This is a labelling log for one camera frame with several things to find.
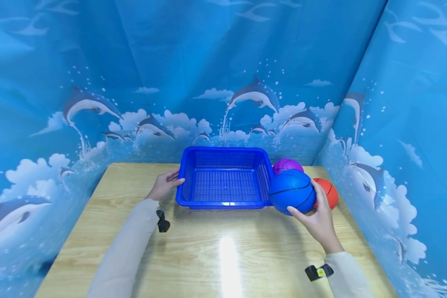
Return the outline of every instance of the table surface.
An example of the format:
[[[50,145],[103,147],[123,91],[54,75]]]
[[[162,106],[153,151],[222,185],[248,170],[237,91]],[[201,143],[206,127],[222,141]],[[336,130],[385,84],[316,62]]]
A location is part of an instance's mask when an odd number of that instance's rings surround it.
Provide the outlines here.
[[[86,297],[102,257],[128,214],[160,173],[178,164],[113,163],[105,172],[36,297]],[[330,180],[321,167],[312,178]],[[333,297],[326,279],[310,282],[305,268],[321,266],[324,251],[293,217],[261,210],[189,210],[174,199],[161,209],[171,222],[152,235],[136,276],[134,297]],[[376,297],[393,286],[340,199],[334,226]]]

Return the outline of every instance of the basket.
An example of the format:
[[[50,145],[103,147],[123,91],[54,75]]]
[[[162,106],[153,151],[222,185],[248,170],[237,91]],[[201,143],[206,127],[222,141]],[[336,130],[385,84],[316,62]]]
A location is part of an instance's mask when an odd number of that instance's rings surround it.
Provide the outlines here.
[[[261,209],[271,206],[274,176],[260,148],[189,147],[180,161],[176,201],[191,209]]]

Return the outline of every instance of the small ball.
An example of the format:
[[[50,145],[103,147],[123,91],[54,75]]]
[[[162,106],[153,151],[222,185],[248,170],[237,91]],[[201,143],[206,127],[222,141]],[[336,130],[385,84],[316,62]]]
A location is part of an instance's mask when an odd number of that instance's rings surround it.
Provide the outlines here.
[[[273,166],[273,172],[275,173],[275,175],[277,175],[278,173],[282,172],[282,171],[286,171],[286,170],[299,170],[300,172],[304,172],[303,171],[303,167],[301,166],[301,164],[295,160],[289,159],[289,158],[282,158],[279,161],[277,161],[275,163],[275,165]]]
[[[311,178],[299,170],[278,173],[270,182],[268,198],[276,210],[291,216],[286,208],[295,207],[301,213],[310,212],[316,202],[315,188]]]
[[[314,180],[315,182],[318,182],[319,185],[321,185],[321,188],[323,188],[323,191],[328,198],[329,207],[331,208],[331,210],[333,210],[339,202],[339,194],[336,190],[336,187],[334,187],[331,182],[323,178],[315,178]]]

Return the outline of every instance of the person's left hand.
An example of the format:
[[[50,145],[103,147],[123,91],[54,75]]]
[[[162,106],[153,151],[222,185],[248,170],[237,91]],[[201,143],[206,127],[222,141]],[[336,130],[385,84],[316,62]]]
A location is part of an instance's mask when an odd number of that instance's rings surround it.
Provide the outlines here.
[[[179,169],[157,176],[154,186],[152,186],[151,192],[149,192],[146,199],[161,203],[174,188],[184,183],[185,178],[177,179],[177,177],[179,177]]]

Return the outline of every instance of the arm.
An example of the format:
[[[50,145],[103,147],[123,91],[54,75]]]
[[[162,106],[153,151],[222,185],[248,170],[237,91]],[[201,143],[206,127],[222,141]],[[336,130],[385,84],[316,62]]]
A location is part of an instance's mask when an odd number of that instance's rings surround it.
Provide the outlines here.
[[[311,183],[317,194],[317,211],[311,216],[306,216],[293,207],[288,207],[287,209],[308,229],[311,236],[320,242],[326,252],[324,262],[334,271],[328,277],[328,282],[334,297],[373,297],[366,283],[364,273],[362,273],[358,263],[351,254],[344,251],[343,246],[336,236],[331,208],[329,207],[328,199],[323,189],[314,180],[311,180]]]
[[[335,298],[371,298],[364,273],[359,268],[355,258],[344,251],[336,232],[321,241],[326,252],[324,263],[328,264],[334,273],[328,277],[329,286]]]
[[[106,252],[88,290],[88,298],[129,298],[149,238],[157,226],[157,209],[184,183],[179,169],[159,175],[147,197],[131,211]]]

